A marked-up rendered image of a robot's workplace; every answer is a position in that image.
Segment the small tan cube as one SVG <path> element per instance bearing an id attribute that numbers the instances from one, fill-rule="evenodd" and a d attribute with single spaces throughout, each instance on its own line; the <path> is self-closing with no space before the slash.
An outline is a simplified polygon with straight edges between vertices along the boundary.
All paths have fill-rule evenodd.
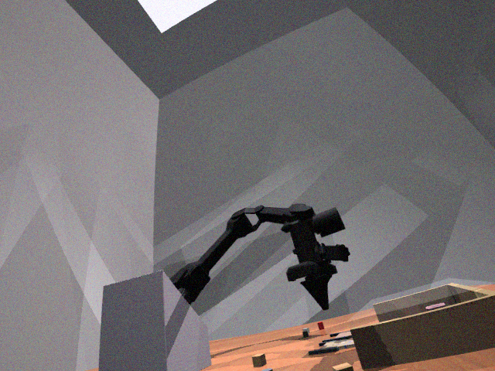
<path id="1" fill-rule="evenodd" d="M 265 354 L 260 353 L 260 354 L 256 354 L 256 355 L 252 356 L 252 362 L 253 362 L 253 367 L 264 366 L 265 364 L 267 364 Z"/>
<path id="2" fill-rule="evenodd" d="M 349 365 L 349 363 L 347 362 L 338 366 L 334 366 L 333 371 L 353 371 L 353 366 Z"/>

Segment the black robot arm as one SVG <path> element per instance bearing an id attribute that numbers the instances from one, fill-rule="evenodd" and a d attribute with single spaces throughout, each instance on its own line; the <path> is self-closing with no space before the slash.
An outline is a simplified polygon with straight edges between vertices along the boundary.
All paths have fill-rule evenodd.
<path id="1" fill-rule="evenodd" d="M 245 214 L 256 214 L 259 221 L 252 226 Z M 210 269 L 234 241 L 253 233 L 264 222 L 284 224 L 282 230 L 286 233 L 290 232 L 294 246 L 303 241 L 316 239 L 314 233 L 324 237 L 346 229 L 336 207 L 318 214 L 312 207 L 301 203 L 293 204 L 289 208 L 264 207 L 263 205 L 256 208 L 243 208 L 231 216 L 227 222 L 226 231 L 197 262 L 187 264 L 170 278 L 189 305 L 210 282 L 210 277 L 208 277 Z M 323 262 L 323 259 L 328 264 L 332 263 L 331 260 L 348 261 L 350 252 L 345 245 L 325 246 L 324 243 L 321 245 L 319 241 L 316 241 L 316 263 Z"/>

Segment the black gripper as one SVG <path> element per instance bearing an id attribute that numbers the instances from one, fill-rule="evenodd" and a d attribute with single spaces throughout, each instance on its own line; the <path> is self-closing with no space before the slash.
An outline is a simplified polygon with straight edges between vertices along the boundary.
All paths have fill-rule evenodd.
<path id="1" fill-rule="evenodd" d="M 328 282 L 333 274 L 337 274 L 336 267 L 328 264 L 325 260 L 316 263 L 315 246 L 317 239 L 303 241 L 295 245 L 293 250 L 297 254 L 299 264 L 293 265 L 287 270 L 288 281 L 305 277 L 300 284 L 315 298 L 323 309 L 329 309 Z"/>

